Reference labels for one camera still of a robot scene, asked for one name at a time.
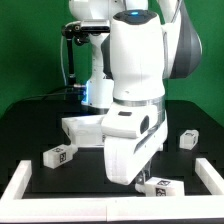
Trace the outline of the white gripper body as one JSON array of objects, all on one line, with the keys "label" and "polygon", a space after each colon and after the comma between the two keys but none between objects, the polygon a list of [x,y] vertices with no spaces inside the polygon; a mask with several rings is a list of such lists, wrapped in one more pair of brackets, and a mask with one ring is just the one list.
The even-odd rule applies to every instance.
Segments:
[{"label": "white gripper body", "polygon": [[104,161],[111,182],[129,185],[167,138],[162,104],[128,107],[113,103],[102,120]]}]

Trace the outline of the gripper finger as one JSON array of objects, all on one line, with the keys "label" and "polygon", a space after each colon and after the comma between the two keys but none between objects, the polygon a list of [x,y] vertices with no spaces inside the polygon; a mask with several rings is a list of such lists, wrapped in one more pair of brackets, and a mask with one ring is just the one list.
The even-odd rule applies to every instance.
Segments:
[{"label": "gripper finger", "polygon": [[137,184],[144,184],[149,179],[149,174],[146,171],[141,171],[136,176],[136,183]]}]

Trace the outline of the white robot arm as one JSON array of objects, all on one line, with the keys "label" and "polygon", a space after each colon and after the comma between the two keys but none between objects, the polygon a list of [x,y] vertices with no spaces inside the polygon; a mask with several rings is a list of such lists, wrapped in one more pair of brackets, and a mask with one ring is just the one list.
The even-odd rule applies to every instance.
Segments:
[{"label": "white robot arm", "polygon": [[163,81],[199,65],[201,41],[184,0],[69,0],[78,42],[92,44],[92,76],[82,105],[103,115],[106,175],[128,185],[163,148],[167,116]]}]

